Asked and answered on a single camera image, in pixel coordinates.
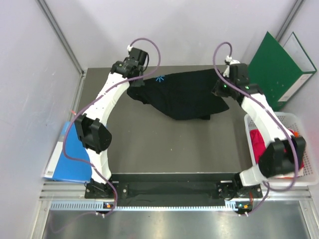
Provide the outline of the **black t-shirt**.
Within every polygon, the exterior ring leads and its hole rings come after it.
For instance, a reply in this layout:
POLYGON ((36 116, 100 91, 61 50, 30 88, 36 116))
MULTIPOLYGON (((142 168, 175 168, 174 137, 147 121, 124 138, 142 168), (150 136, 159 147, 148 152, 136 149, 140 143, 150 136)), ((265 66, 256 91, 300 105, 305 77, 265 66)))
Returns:
POLYGON ((218 79, 214 69, 160 75, 144 80, 141 86, 131 84, 127 95, 174 120, 209 120, 229 109, 213 94, 218 79))

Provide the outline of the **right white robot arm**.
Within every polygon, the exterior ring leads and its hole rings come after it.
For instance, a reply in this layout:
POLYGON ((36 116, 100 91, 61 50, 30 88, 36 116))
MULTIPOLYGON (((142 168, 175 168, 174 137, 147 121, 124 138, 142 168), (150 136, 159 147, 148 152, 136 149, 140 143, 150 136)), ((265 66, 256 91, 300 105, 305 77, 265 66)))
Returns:
POLYGON ((303 161, 306 148, 305 139, 301 136, 295 137, 290 130, 284 127, 268 105, 263 94, 248 94, 228 82, 218 70, 215 72, 223 82, 223 88, 231 88, 244 96, 240 106, 253 120, 266 147, 256 165, 235 174, 232 185, 234 194, 238 197, 244 197, 251 191, 251 186, 258 184, 264 184, 267 189, 275 192, 291 190, 296 183, 303 161), (294 177, 286 188, 272 188, 269 186, 270 178, 292 172, 294 177))

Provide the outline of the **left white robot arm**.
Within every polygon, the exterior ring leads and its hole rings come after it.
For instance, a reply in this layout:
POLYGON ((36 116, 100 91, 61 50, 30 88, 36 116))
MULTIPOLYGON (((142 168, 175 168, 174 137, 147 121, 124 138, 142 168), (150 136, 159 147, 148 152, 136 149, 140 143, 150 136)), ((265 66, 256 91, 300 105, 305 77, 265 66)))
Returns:
POLYGON ((108 163, 112 135, 106 128, 107 121, 117 101, 130 86, 124 80, 142 75, 144 64, 145 59, 136 57, 117 61, 97 95, 98 101, 75 120, 78 138, 86 148, 90 163, 94 164, 90 182, 86 184, 86 199, 110 199, 115 195, 113 185, 106 181, 112 176, 108 163))

